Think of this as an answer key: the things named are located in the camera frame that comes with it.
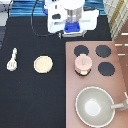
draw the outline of white plastic part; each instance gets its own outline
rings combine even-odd
[[[122,108],[122,107],[124,107],[123,103],[111,105],[111,109],[117,109],[117,108]]]
[[[11,58],[11,60],[7,63],[7,69],[8,69],[9,71],[14,71],[14,70],[16,70],[16,68],[17,68],[17,62],[15,61],[16,55],[17,55],[17,49],[14,48],[14,49],[13,49],[13,53],[12,53],[12,58]]]
[[[75,10],[84,6],[85,0],[59,0],[64,9]]]

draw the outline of black circular hole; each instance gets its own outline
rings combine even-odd
[[[100,74],[103,76],[112,76],[115,72],[114,66],[109,62],[102,62],[98,66]]]
[[[99,45],[96,47],[96,54],[102,58],[106,58],[111,54],[111,49],[106,45]]]
[[[80,54],[86,54],[86,55],[88,55],[88,53],[89,53],[89,50],[88,50],[88,48],[87,48],[86,46],[84,46],[84,45],[78,45],[78,46],[76,46],[75,49],[74,49],[74,54],[75,54],[76,56],[79,56]]]

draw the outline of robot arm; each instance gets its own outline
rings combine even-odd
[[[85,34],[87,30],[94,30],[99,10],[84,11],[84,2],[84,0],[47,0],[48,31],[56,33],[62,30],[64,35],[74,37]]]

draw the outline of small round dish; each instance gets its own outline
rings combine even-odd
[[[48,56],[40,56],[34,61],[34,69],[38,73],[48,73],[53,66],[52,59]]]

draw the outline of bowl rim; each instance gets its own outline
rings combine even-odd
[[[79,96],[80,96],[85,90],[89,90],[89,89],[98,89],[98,90],[103,91],[104,93],[106,93],[106,94],[108,95],[108,97],[109,97],[110,100],[112,101],[112,104],[114,104],[114,101],[113,101],[112,97],[111,97],[110,94],[109,94],[107,91],[105,91],[104,89],[102,89],[102,88],[100,88],[100,87],[95,87],[95,86],[86,87],[86,88],[82,89],[82,90],[78,93],[78,95],[77,95],[77,97],[76,97],[75,108],[76,108],[77,115],[78,115],[78,117],[79,117],[85,124],[87,124],[88,126],[95,127],[95,128],[105,127],[105,126],[107,126],[108,124],[110,124],[111,121],[113,120],[113,118],[114,118],[114,116],[115,116],[115,109],[113,109],[113,113],[112,113],[112,116],[111,116],[110,120],[109,120],[107,123],[105,123],[105,124],[103,124],[103,125],[98,125],[98,126],[97,126],[97,125],[91,125],[91,124],[89,124],[89,123],[86,122],[86,121],[80,116],[80,114],[79,114],[79,111],[78,111],[78,108],[77,108],[77,103],[78,103]]]

